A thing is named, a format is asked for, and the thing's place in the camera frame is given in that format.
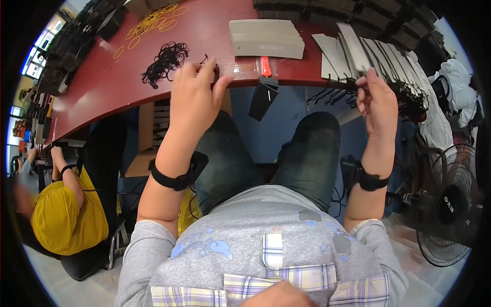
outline fan guard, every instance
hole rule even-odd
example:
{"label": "fan guard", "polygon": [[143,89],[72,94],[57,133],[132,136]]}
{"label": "fan guard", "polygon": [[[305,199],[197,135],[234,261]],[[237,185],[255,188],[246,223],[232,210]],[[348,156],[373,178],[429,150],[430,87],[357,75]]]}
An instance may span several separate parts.
{"label": "fan guard", "polygon": [[475,149],[448,148],[431,167],[419,195],[417,239],[423,256],[438,267],[471,249],[482,205],[477,204]]}

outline plaid shirt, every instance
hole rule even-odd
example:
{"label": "plaid shirt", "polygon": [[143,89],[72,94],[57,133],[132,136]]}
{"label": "plaid shirt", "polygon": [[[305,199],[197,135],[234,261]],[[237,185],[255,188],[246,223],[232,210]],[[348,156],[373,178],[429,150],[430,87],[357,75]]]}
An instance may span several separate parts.
{"label": "plaid shirt", "polygon": [[280,233],[263,236],[263,262],[266,266],[266,279],[225,274],[224,290],[153,286],[151,287],[152,301],[154,306],[162,307],[226,307],[226,299],[251,298],[284,279],[303,292],[335,289],[329,299],[329,306],[385,307],[388,305],[387,273],[338,283],[334,263],[283,267]]}

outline blue jeans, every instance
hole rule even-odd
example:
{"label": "blue jeans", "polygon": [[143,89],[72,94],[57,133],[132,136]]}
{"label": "blue jeans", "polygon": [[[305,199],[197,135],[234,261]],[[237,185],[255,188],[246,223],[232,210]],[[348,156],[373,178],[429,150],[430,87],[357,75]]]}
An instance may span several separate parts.
{"label": "blue jeans", "polygon": [[[271,184],[302,194],[327,213],[336,183],[339,148],[339,123],[332,114],[306,116],[292,140],[281,147]],[[265,184],[233,119],[223,111],[200,139],[196,151],[209,159],[196,181],[203,215],[234,195]]]}

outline red table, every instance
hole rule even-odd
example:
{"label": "red table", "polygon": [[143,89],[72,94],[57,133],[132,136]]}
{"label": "red table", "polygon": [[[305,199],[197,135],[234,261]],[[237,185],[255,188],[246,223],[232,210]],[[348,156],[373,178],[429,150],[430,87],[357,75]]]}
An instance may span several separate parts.
{"label": "red table", "polygon": [[[255,86],[259,76],[258,57],[234,57],[229,38],[230,20],[257,19],[252,0],[188,0],[179,3],[187,12],[175,17],[177,25],[165,32],[151,30],[140,37],[128,50],[129,30],[139,23],[130,12],[126,14],[116,35],[105,42],[96,37],[94,48],[78,68],[71,85],[63,96],[56,98],[50,136],[57,140],[78,128],[105,116],[170,96],[171,82],[161,80],[154,90],[143,84],[141,73],[153,62],[164,43],[186,43],[186,61],[201,62],[205,54],[215,55],[220,73],[233,74],[230,87]],[[337,30],[308,23],[296,25],[305,42],[303,59],[270,58],[273,78],[280,85],[326,86],[321,79],[321,50],[310,36],[315,33],[337,37]],[[118,48],[124,51],[113,59]]]}

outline wrist strap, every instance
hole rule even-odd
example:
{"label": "wrist strap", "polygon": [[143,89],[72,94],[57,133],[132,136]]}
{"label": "wrist strap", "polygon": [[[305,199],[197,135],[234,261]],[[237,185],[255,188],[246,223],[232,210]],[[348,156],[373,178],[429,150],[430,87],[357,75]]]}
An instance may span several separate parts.
{"label": "wrist strap", "polygon": [[164,187],[172,188],[176,191],[182,191],[190,185],[193,185],[208,163],[208,157],[200,152],[194,152],[191,157],[191,163],[188,171],[177,178],[170,178],[159,172],[155,165],[152,167],[152,177],[158,184]]}
{"label": "wrist strap", "polygon": [[60,172],[60,178],[61,178],[61,180],[63,180],[63,173],[64,173],[64,172],[65,172],[67,169],[72,169],[72,167],[71,167],[71,166],[69,166],[69,165],[67,165],[67,166],[65,166],[65,167],[64,167],[64,168],[61,170],[61,172]]}
{"label": "wrist strap", "polygon": [[358,182],[362,189],[370,192],[385,187],[389,184],[389,178],[390,176],[385,179],[380,179],[379,175],[368,174],[361,163],[358,165],[358,169],[355,173],[355,182]]}

